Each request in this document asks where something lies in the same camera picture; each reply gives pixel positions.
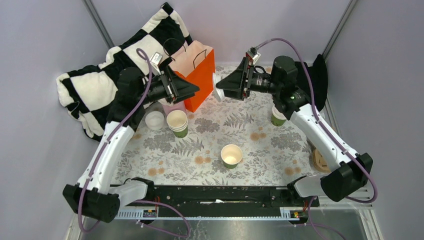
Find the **green paper cup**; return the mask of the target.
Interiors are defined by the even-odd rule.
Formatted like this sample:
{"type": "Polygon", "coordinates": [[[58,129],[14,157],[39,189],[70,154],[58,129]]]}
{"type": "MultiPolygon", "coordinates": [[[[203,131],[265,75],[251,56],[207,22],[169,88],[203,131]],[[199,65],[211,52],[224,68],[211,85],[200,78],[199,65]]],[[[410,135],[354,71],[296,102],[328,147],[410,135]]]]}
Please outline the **green paper cup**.
{"type": "Polygon", "coordinates": [[[227,169],[234,169],[243,159],[243,152],[239,146],[228,144],[221,149],[220,158],[227,169]]]}
{"type": "Polygon", "coordinates": [[[276,127],[281,127],[285,122],[287,118],[278,111],[278,109],[273,106],[272,107],[272,114],[271,114],[271,123],[276,127]]]}

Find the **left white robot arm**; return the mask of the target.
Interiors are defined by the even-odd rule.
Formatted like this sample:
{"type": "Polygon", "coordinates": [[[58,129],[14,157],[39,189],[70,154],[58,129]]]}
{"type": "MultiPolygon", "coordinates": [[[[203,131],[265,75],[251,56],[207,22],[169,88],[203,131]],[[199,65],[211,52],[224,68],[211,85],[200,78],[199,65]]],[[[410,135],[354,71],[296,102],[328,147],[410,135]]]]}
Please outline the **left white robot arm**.
{"type": "Polygon", "coordinates": [[[155,200],[150,180],[137,178],[126,184],[111,186],[119,157],[146,113],[144,105],[161,99],[179,103],[200,90],[170,67],[156,76],[151,73],[144,75],[137,67],[125,68],[118,75],[117,88],[93,158],[77,183],[67,184],[62,191],[74,213],[105,223],[111,222],[120,208],[136,200],[144,206],[155,200]]]}

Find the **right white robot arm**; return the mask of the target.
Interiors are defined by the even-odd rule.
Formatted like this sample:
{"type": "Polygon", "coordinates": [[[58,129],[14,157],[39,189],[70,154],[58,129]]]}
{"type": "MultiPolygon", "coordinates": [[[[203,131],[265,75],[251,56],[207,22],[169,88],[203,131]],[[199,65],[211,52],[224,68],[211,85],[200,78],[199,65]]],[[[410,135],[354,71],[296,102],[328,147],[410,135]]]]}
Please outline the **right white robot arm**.
{"type": "Polygon", "coordinates": [[[227,77],[212,75],[215,97],[245,100],[251,92],[270,94],[277,111],[297,126],[326,160],[330,173],[316,177],[300,177],[287,187],[287,201],[301,205],[312,196],[326,195],[334,202],[351,200],[353,192],[369,180],[373,159],[368,153],[359,154],[342,140],[318,113],[314,95],[299,86],[297,75],[302,63],[296,64],[288,56],[274,59],[271,73],[258,72],[258,66],[244,57],[236,70],[227,77]]]}

